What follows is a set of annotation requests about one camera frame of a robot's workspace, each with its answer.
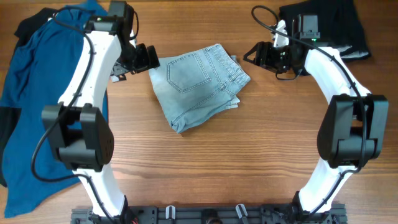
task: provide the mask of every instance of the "clothing pile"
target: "clothing pile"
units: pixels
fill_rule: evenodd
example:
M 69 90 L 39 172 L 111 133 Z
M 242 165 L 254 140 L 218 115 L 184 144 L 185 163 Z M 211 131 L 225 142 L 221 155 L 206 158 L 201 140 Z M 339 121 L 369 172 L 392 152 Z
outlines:
M 78 5 L 94 14 L 106 11 L 94 0 Z M 30 171 L 33 151 L 44 133 L 41 112 L 44 105 L 56 105 L 75 72 L 83 50 L 83 36 L 49 20 L 54 9 L 43 9 L 22 21 L 15 33 L 19 38 L 0 100 L 0 167 L 8 187 L 6 218 L 33 211 L 44 199 L 69 187 L 77 178 L 57 183 L 41 182 Z M 57 19 L 83 28 L 90 14 L 62 11 Z M 103 113 L 108 117 L 104 99 Z M 51 153 L 45 141 L 37 159 L 37 172 L 46 178 L 70 175 Z
M 315 14 L 318 15 L 321 38 L 340 51 L 344 62 L 371 56 L 353 0 L 309 0 L 282 6 L 279 10 L 279 17 L 286 22 L 288 35 L 293 35 L 293 20 L 299 14 Z

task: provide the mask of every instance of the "folded jeans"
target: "folded jeans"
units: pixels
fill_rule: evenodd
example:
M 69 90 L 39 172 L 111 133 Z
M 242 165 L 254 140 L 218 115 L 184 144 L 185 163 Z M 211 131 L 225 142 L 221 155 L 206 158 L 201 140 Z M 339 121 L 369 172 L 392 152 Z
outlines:
M 221 44 L 160 58 L 159 62 L 160 67 L 149 70 L 150 80 L 169 125 L 177 133 L 236 108 L 236 94 L 250 81 Z

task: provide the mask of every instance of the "wood grain surface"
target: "wood grain surface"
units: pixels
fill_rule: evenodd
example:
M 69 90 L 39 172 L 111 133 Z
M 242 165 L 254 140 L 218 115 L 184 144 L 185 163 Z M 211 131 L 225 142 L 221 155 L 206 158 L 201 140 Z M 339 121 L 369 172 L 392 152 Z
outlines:
M 271 39 L 252 19 L 251 8 L 264 4 L 278 11 L 295 2 L 130 2 L 139 14 L 138 41 L 155 45 L 159 57 L 221 43 L 252 78 L 238 94 L 239 108 L 183 134 L 168 125 L 147 72 L 109 84 L 109 125 L 115 137 L 111 163 L 130 205 L 289 203 L 306 184 L 319 158 L 317 132 L 328 106 L 322 92 L 312 77 L 280 82 L 242 60 L 255 43 Z M 43 7 L 63 5 L 0 5 L 1 86 L 19 22 Z M 350 223 L 397 223 L 398 3 L 357 0 L 356 6 L 373 56 L 348 67 L 374 94 L 386 95 L 390 109 L 381 155 L 352 176 L 335 201 L 346 204 Z M 274 22 L 270 14 L 259 14 L 265 23 Z M 6 200 L 7 189 L 1 187 L 1 211 Z M 84 188 L 76 184 L 30 214 L 4 219 L 1 212 L 0 223 L 69 223 L 71 209 L 89 206 Z

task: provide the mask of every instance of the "black garment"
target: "black garment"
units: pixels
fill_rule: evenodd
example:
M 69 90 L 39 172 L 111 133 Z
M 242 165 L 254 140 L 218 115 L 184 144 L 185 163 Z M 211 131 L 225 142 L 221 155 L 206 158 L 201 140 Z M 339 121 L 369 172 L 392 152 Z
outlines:
M 2 176 L 2 154 L 6 148 L 8 139 L 17 126 L 21 109 L 0 106 L 0 184 L 7 187 L 6 180 Z
M 14 52 L 18 47 L 27 44 L 33 33 L 36 32 L 43 24 L 45 24 L 56 11 L 56 9 L 43 8 L 36 15 L 24 19 L 21 23 L 19 23 L 18 29 L 14 33 L 14 35 L 19 38 Z
M 280 7 L 279 16 L 286 22 L 289 35 L 292 35 L 293 19 L 299 14 L 318 15 L 320 41 L 339 49 L 345 62 L 371 56 L 353 0 L 309 0 Z
M 52 14 L 55 13 L 55 9 L 44 8 L 36 15 L 24 19 L 18 26 L 14 35 L 19 38 L 14 53 L 18 47 L 21 47 L 28 43 L 33 33 L 36 32 L 43 24 L 45 24 Z M 0 184 L 7 187 L 6 180 L 4 180 L 2 174 L 2 155 L 6 148 L 8 139 L 14 131 L 21 109 L 9 108 L 0 106 Z

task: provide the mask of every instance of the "wire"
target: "wire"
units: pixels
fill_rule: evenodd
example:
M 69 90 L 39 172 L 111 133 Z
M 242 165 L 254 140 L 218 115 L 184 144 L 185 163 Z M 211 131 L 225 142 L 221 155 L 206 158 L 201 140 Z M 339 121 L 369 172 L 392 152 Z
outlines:
M 304 42 L 304 41 L 302 41 L 302 40 L 300 40 L 300 39 L 296 39 L 295 37 L 291 37 L 291 36 L 289 36 L 289 35 L 287 35 L 287 34 L 284 34 L 284 33 L 282 33 L 282 32 L 276 31 L 276 30 L 273 29 L 272 27 L 270 27 L 270 26 L 266 25 L 265 23 L 261 22 L 261 21 L 256 17 L 256 15 L 254 15 L 254 10 L 257 9 L 257 8 L 261 8 L 261 9 L 265 9 L 265 10 L 267 10 L 267 11 L 270 11 L 271 13 L 273 13 L 274 16 L 276 15 L 276 13 L 273 12 L 273 11 L 272 11 L 271 9 L 269 9 L 268 7 L 265 7 L 265 6 L 254 6 L 254 7 L 252 8 L 252 10 L 251 10 L 251 15 L 252 15 L 253 19 L 254 19 L 256 22 L 258 22 L 261 26 L 265 27 L 266 29 L 270 30 L 271 32 L 275 32 L 276 34 L 281 35 L 282 37 L 287 37 L 287 38 L 289 38 L 290 40 L 294 40 L 294 41 L 296 41 L 296 42 L 298 42 L 298 43 L 300 43 L 300 44 L 303 44 L 303 45 L 305 45 L 305 46 L 307 46 L 307 47 L 310 47 L 311 49 L 315 49 L 315 50 L 317 50 L 317 51 L 323 53 L 323 54 L 326 55 L 327 57 L 329 57 L 330 60 L 333 61 L 333 62 L 341 69 L 341 71 L 343 71 L 343 73 L 344 73 L 344 75 L 346 76 L 346 78 L 347 78 L 349 84 L 351 85 L 351 88 L 354 90 L 355 94 L 356 94 L 357 97 L 358 97 L 358 103 L 359 103 L 359 106 L 360 106 L 360 108 L 361 108 L 362 121 L 363 121 L 363 134 L 362 134 L 362 143 L 361 143 L 361 157 L 359 158 L 358 168 L 357 168 L 356 170 L 346 170 L 346 171 L 344 171 L 344 172 L 342 172 L 342 173 L 340 174 L 339 179 L 336 181 L 336 183 L 334 184 L 334 186 L 333 186 L 332 190 L 329 192 L 329 194 L 323 199 L 323 201 L 321 202 L 321 204 L 319 204 L 314 210 L 312 210 L 312 211 L 310 212 L 310 214 L 309 214 L 309 216 L 308 216 L 308 218 L 310 218 L 310 217 L 311 217 L 312 215 L 314 215 L 319 209 L 321 209 L 322 206 L 324 206 L 324 205 L 327 203 L 327 201 L 328 201 L 328 200 L 330 199 L 330 197 L 335 193 L 336 189 L 338 188 L 339 184 L 340 184 L 341 181 L 344 179 L 344 176 L 345 176 L 347 173 L 352 173 L 352 174 L 358 173 L 358 172 L 362 169 L 362 167 L 364 166 L 364 157 L 365 157 L 365 148 L 366 148 L 366 130 L 367 130 L 367 121 L 366 121 L 365 106 L 364 106 L 364 103 L 363 103 L 363 99 L 362 99 L 362 97 L 361 97 L 361 94 L 359 93 L 359 91 L 358 91 L 358 89 L 357 89 L 357 87 L 356 87 L 355 82 L 352 81 L 351 77 L 349 76 L 348 72 L 345 70 L 344 66 L 342 66 L 342 64 L 340 64 L 339 61 L 338 61 L 334 56 L 330 55 L 328 52 L 322 50 L 322 49 L 319 48 L 319 47 L 316 47 L 316 46 L 314 46 L 314 45 L 312 45 L 312 44 L 309 44 L 309 43 L 307 43 L 307 42 Z
M 300 74 L 298 74 L 298 75 L 295 75 L 294 78 L 280 78 L 280 77 L 278 77 L 278 75 L 280 75 L 280 73 L 275 73 L 276 79 L 278 79 L 280 81 L 292 81 L 300 76 Z
M 58 14 L 59 12 L 64 11 L 64 10 L 71 10 L 71 9 L 78 9 L 78 10 L 81 10 L 81 11 L 84 11 L 84 12 L 92 13 L 91 10 L 83 9 L 83 8 L 76 7 L 76 6 L 68 6 L 68 7 L 63 7 L 63 8 L 61 8 L 61 9 L 59 9 L 56 13 L 54 13 L 52 19 L 53 19 L 53 21 L 54 21 L 55 23 L 57 23 L 57 24 L 59 24 L 59 25 L 61 25 L 61 26 L 64 26 L 64 27 L 66 27 L 66 28 L 72 29 L 72 30 L 78 32 L 79 34 L 81 34 L 81 35 L 87 40 L 87 42 L 88 42 L 88 44 L 89 44 L 89 46 L 90 46 L 90 57 L 89 57 L 89 59 L 88 59 L 88 63 L 87 63 L 86 70 L 85 70 L 85 72 L 84 72 L 84 74 L 83 74 L 83 77 L 81 78 L 80 84 L 78 85 L 78 88 L 76 89 L 76 92 L 73 94 L 73 98 L 72 98 L 71 102 L 70 102 L 70 103 L 68 104 L 68 106 L 59 114 L 59 116 L 55 119 L 55 121 L 54 121 L 54 123 L 51 125 L 51 127 L 49 127 L 49 128 L 44 132 L 43 136 L 40 138 L 39 142 L 37 143 L 36 148 L 35 148 L 35 150 L 34 150 L 34 152 L 33 152 L 32 160 L 31 160 L 31 162 L 30 162 L 30 169 L 31 169 L 31 171 L 32 171 L 32 173 L 33 173 L 33 176 L 34 176 L 36 179 L 38 179 L 38 180 L 40 180 L 40 181 L 42 181 L 42 182 L 51 182 L 51 183 L 54 183 L 54 182 L 60 182 L 60 181 L 63 181 L 63 180 L 71 179 L 71 178 L 74 178 L 74 177 L 82 177 L 82 178 L 86 179 L 87 182 L 88 182 L 88 184 L 90 185 L 91 190 L 93 191 L 93 195 L 94 195 L 95 200 L 97 201 L 99 207 L 102 209 L 103 213 L 104 213 L 105 216 L 111 221 L 111 223 L 116 224 L 116 222 L 115 222 L 115 221 L 111 218 L 111 216 L 109 215 L 108 211 L 106 211 L 106 209 L 105 209 L 105 207 L 104 207 L 104 203 L 101 201 L 100 196 L 98 195 L 98 192 L 96 191 L 95 186 L 94 186 L 94 183 L 93 183 L 93 181 L 92 181 L 92 179 L 91 179 L 90 176 L 85 175 L 85 174 L 72 174 L 72 175 L 68 175 L 68 176 L 65 176 L 65 177 L 59 177 L 59 178 L 56 178 L 56 179 L 48 179 L 48 178 L 39 176 L 38 173 L 36 173 L 36 169 L 35 169 L 36 157 L 37 157 L 37 155 L 38 155 L 38 153 L 39 153 L 39 150 L 40 150 L 41 146 L 43 145 L 45 139 L 49 136 L 49 134 L 50 134 L 50 133 L 53 131 L 53 129 L 56 127 L 56 125 L 60 122 L 60 120 L 61 120 L 63 117 L 65 117 L 65 115 L 67 114 L 68 110 L 69 110 L 69 109 L 72 107 L 72 105 L 76 102 L 77 98 L 81 95 L 81 93 L 80 93 L 80 92 L 81 92 L 81 89 L 83 88 L 83 85 L 84 85 L 84 83 L 85 83 L 85 80 L 86 80 L 86 78 L 87 78 L 87 76 L 88 76 L 88 72 L 90 71 L 91 65 L 93 64 L 93 58 L 94 58 L 95 50 L 94 50 L 94 45 L 93 45 L 91 39 L 90 39 L 90 38 L 86 35 L 86 33 L 84 33 L 82 30 L 80 30 L 80 29 L 78 29 L 78 28 L 76 28 L 76 27 L 70 26 L 70 25 L 68 25 L 68 24 L 65 24 L 65 23 L 63 23 L 63 22 L 60 22 L 60 21 L 58 21 L 58 20 L 56 19 L 56 16 L 57 16 L 57 14 Z
M 138 14 L 137 14 L 136 11 L 134 11 L 134 14 L 136 15 L 136 19 L 137 19 L 137 31 L 136 31 L 136 33 L 135 33 L 132 37 L 130 37 L 130 40 L 134 40 L 135 38 L 137 38 L 137 35 L 138 35 L 138 28 L 139 28 Z

